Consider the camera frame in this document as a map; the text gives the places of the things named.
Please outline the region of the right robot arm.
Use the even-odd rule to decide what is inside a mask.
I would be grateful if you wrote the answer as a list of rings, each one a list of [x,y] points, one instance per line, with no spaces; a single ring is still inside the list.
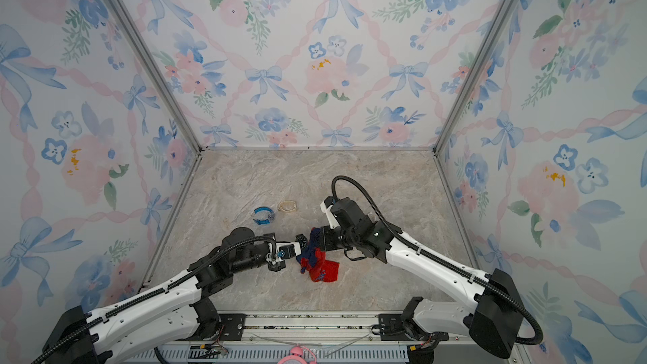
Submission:
[[[430,300],[413,297],[395,326],[382,326],[382,338],[405,338],[430,348],[449,335],[466,335],[501,359],[510,358],[515,345],[544,341],[541,325],[505,271],[489,274],[453,261],[389,222],[372,221],[350,198],[329,196],[320,208],[329,222],[319,236],[324,251],[356,249],[363,259],[379,260],[430,283],[458,305],[436,308]]]

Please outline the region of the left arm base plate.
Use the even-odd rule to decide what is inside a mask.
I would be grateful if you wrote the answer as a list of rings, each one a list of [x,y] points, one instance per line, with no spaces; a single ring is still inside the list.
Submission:
[[[243,313],[217,313],[214,317],[198,318],[198,328],[182,340],[241,341],[247,316]]]

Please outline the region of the red blue patterned cloth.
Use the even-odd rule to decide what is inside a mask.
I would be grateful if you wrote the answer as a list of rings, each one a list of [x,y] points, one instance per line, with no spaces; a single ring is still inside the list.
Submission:
[[[296,257],[297,262],[301,266],[301,273],[308,273],[312,282],[336,282],[340,264],[327,260],[325,252],[321,249],[320,235],[319,227],[311,229],[305,248]]]

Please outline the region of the black watch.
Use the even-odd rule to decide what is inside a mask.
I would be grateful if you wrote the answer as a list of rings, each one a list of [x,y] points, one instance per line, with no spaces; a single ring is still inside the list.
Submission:
[[[298,234],[295,238],[295,244],[299,246],[301,253],[308,247],[308,238],[303,234]]]

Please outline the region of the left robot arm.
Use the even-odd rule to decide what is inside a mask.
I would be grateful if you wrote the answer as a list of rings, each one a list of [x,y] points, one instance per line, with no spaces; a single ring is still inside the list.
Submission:
[[[175,340],[210,339],[222,327],[210,297],[231,286],[241,271],[284,269],[301,248],[274,234],[234,229],[212,252],[158,286],[89,312],[80,306],[67,310],[35,362],[122,363]]]

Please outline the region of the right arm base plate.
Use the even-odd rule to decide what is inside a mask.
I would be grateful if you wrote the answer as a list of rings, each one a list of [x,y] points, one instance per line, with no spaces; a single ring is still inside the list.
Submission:
[[[405,318],[402,314],[381,313],[378,323],[371,328],[373,335],[379,336],[381,341],[412,341],[414,343],[431,343],[448,341],[447,332],[428,332],[422,330],[412,318]]]

